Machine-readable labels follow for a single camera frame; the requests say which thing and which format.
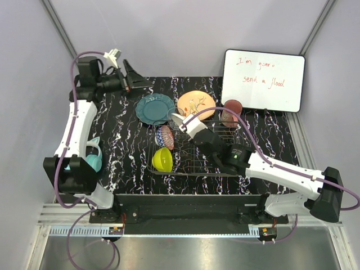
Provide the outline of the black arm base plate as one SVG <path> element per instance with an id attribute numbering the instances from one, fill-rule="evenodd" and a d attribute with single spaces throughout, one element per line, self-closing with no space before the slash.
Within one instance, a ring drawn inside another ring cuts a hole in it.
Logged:
<path id="1" fill-rule="evenodd" d="M 148 220 L 226 219 L 239 224 L 286 224 L 287 216 L 274 218 L 260 209 L 263 195 L 115 195 L 115 209 L 91 214 L 91 223 Z"/>

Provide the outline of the yellow green bowl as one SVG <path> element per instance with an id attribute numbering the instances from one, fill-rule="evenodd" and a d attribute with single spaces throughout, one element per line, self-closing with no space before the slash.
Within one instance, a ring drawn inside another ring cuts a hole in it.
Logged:
<path id="1" fill-rule="evenodd" d="M 159 172 L 171 172 L 173 168 L 171 151 L 166 147 L 158 149 L 152 157 L 152 166 Z"/>

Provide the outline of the white watermelon pattern plate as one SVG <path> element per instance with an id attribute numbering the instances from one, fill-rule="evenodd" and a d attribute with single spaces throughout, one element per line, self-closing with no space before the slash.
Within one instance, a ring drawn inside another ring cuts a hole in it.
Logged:
<path id="1" fill-rule="evenodd" d="M 172 119 L 172 121 L 174 121 L 174 123 L 180 127 L 183 124 L 183 121 L 185 120 L 185 116 L 182 116 L 178 113 L 171 113 L 170 118 Z"/>

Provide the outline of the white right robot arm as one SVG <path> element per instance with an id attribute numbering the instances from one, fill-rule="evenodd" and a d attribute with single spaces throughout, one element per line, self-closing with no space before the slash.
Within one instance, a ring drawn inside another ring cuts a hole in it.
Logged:
<path id="1" fill-rule="evenodd" d="M 191 135 L 206 159 L 222 173 L 258 178 L 290 188 L 294 194 L 264 195 L 255 209 L 258 221 L 268 223 L 286 214 L 309 213 L 325 222 L 339 221 L 343 198 L 340 172 L 332 167 L 324 171 L 294 166 L 241 144 L 226 144 L 210 129 Z"/>

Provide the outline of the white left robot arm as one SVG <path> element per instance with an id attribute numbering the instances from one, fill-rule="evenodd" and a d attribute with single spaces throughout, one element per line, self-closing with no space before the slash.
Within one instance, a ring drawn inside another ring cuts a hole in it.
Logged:
<path id="1" fill-rule="evenodd" d="M 69 117 L 60 144 L 52 157 L 46 157 L 43 168 L 53 185 L 58 203 L 63 208 L 73 208 L 78 203 L 88 203 L 110 223 L 121 217 L 114 194 L 98 183 L 99 161 L 89 159 L 87 147 L 99 149 L 98 141 L 88 139 L 98 106 L 107 93 L 128 95 L 135 89 L 150 88 L 153 84 L 123 60 L 126 73 L 118 66 L 117 58 L 109 53 L 102 57 L 110 62 L 112 72 L 101 71 L 102 61 L 97 51 L 83 52 L 70 66 L 71 91 Z"/>

